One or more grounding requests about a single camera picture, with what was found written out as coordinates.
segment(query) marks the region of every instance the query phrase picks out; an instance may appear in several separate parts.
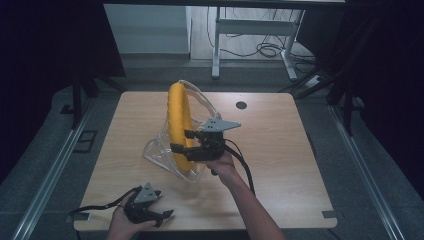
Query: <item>yellow headband padding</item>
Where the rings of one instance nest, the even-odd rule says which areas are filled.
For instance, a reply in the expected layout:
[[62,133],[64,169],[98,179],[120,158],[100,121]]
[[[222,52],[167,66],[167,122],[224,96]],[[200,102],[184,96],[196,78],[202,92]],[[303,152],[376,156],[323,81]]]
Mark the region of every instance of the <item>yellow headband padding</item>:
[[[184,129],[192,130],[192,126],[187,92],[181,83],[172,84],[168,92],[168,126],[171,143],[193,146],[193,140],[187,139],[184,134]],[[192,167],[193,163],[183,154],[173,153],[173,156],[181,170],[188,171]]]

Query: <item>gray floor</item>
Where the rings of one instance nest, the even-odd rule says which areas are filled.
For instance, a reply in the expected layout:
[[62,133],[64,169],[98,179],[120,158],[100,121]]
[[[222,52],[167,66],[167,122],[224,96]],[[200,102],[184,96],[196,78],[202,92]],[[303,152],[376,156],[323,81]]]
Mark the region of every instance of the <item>gray floor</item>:
[[[193,82],[202,91],[277,92],[291,82],[281,62],[223,62],[221,78],[211,79],[210,61],[125,60],[126,78],[114,80],[130,91],[167,91],[179,79]],[[97,130],[89,153],[72,153],[47,205],[42,210],[30,239],[76,239],[72,224],[66,223],[67,212],[79,207],[92,169],[101,150],[108,126],[119,101],[120,92],[104,82],[84,130]],[[362,182],[331,117],[323,89],[296,104],[315,150],[330,200],[337,213],[338,225],[333,229],[285,229],[289,239],[390,239],[380,215]],[[13,172],[1,185],[0,235],[10,239],[37,193],[51,163],[70,131],[72,116],[60,114],[71,104],[70,88],[59,91],[52,99],[52,109],[43,127]],[[354,139],[388,201],[405,239],[424,239],[424,203],[411,187],[390,156],[370,134],[359,117],[353,116]],[[104,239],[105,232],[82,233],[83,239]],[[170,232],[144,234],[143,239],[179,239],[217,237],[246,238],[222,233]]]

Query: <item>clear plastic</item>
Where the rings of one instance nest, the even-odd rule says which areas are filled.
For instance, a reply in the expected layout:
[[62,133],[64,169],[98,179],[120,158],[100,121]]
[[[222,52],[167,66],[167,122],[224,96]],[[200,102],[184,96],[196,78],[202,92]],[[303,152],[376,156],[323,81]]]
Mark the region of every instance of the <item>clear plastic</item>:
[[[210,118],[222,119],[220,113],[196,86],[185,80],[178,82],[186,88],[193,130],[201,130],[203,123]],[[143,157],[188,182],[198,181],[205,170],[205,164],[196,162],[192,164],[189,171],[182,171],[178,168],[170,148],[167,119],[165,119],[165,124],[156,138],[148,141],[144,146]]]

